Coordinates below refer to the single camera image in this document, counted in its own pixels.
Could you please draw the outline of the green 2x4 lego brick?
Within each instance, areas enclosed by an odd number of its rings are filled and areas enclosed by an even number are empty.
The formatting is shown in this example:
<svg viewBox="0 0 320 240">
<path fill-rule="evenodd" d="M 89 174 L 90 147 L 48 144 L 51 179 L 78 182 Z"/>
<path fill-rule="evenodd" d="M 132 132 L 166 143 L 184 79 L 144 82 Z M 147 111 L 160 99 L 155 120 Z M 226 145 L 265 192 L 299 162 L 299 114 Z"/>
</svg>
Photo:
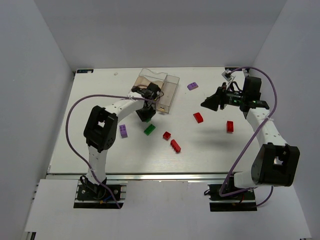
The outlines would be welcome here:
<svg viewBox="0 0 320 240">
<path fill-rule="evenodd" d="M 155 129 L 156 127 L 153 124 L 150 124 L 143 132 L 145 135 L 149 136 Z"/>
</svg>

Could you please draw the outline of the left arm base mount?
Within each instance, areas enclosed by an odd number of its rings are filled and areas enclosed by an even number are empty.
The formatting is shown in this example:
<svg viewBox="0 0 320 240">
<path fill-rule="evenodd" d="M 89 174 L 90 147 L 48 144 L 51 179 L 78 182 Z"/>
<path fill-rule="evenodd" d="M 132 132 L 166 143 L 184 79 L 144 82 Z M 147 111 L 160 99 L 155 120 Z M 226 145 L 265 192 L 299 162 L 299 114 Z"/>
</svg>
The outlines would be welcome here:
<svg viewBox="0 0 320 240">
<path fill-rule="evenodd" d="M 82 175 L 74 198 L 74 209 L 116 209 L 122 208 L 127 192 L 127 186 L 121 184 L 107 184 L 111 193 L 103 186 L 94 184 Z"/>
</svg>

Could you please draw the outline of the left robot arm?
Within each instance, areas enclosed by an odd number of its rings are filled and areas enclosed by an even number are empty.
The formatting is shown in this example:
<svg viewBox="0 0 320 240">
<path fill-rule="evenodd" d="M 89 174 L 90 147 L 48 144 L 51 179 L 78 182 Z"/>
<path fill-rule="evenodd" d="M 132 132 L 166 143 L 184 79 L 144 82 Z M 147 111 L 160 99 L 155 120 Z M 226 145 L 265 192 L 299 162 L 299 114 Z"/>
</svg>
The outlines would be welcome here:
<svg viewBox="0 0 320 240">
<path fill-rule="evenodd" d="M 156 114 L 156 100 L 161 92 L 155 83 L 146 88 L 134 86 L 126 99 L 92 108 L 83 133 L 89 152 L 88 181 L 96 185 L 105 182 L 107 153 L 116 140 L 118 124 L 134 112 L 142 122 L 151 120 Z"/>
</svg>

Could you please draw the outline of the red 2x2 lego brick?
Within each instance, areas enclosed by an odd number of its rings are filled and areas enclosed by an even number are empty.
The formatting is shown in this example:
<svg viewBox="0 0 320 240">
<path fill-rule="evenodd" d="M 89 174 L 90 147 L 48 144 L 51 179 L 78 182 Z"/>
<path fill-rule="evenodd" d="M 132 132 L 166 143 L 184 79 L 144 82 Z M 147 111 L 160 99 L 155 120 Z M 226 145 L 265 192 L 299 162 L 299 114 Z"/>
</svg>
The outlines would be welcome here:
<svg viewBox="0 0 320 240">
<path fill-rule="evenodd" d="M 171 138 L 171 133 L 166 131 L 162 136 L 166 141 L 168 141 Z"/>
</svg>

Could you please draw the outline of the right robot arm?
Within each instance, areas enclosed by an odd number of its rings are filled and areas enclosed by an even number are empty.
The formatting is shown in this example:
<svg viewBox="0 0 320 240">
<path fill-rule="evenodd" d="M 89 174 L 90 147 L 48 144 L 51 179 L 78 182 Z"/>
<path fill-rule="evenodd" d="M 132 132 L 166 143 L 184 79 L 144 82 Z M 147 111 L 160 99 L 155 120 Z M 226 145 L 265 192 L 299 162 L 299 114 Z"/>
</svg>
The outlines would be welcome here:
<svg viewBox="0 0 320 240">
<path fill-rule="evenodd" d="M 201 107 L 213 111 L 223 110 L 227 105 L 239 107 L 254 130 L 260 150 L 251 169 L 233 174 L 233 185 L 237 189 L 259 185 L 289 187 L 300 158 L 298 147 L 289 145 L 280 135 L 271 119 L 269 105 L 260 99 L 261 85 L 262 80 L 253 76 L 245 77 L 243 88 L 238 91 L 224 82 L 201 103 Z"/>
</svg>

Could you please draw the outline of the red curved lego brick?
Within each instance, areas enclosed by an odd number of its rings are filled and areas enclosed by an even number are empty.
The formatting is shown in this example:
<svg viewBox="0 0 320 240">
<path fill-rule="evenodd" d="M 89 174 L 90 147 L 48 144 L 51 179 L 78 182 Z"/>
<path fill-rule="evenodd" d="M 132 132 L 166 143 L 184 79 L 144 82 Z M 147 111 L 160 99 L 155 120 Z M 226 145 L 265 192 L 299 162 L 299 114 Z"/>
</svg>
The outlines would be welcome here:
<svg viewBox="0 0 320 240">
<path fill-rule="evenodd" d="M 196 120 L 196 122 L 197 122 L 198 124 L 204 122 L 204 119 L 203 119 L 202 115 L 201 115 L 199 112 L 194 113 L 194 114 L 193 114 L 193 117 L 195 118 L 195 120 Z"/>
</svg>

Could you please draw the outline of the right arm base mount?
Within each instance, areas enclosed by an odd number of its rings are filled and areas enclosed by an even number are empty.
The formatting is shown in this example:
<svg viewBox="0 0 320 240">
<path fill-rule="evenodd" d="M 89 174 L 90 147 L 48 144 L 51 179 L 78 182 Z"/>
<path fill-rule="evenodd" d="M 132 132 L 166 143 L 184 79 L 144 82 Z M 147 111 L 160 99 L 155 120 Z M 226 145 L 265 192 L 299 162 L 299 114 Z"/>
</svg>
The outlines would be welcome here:
<svg viewBox="0 0 320 240">
<path fill-rule="evenodd" d="M 257 211 L 255 192 L 247 190 L 228 196 L 220 196 L 220 189 L 226 174 L 215 174 L 207 179 L 207 188 L 203 195 L 208 197 L 211 212 L 254 212 Z"/>
</svg>

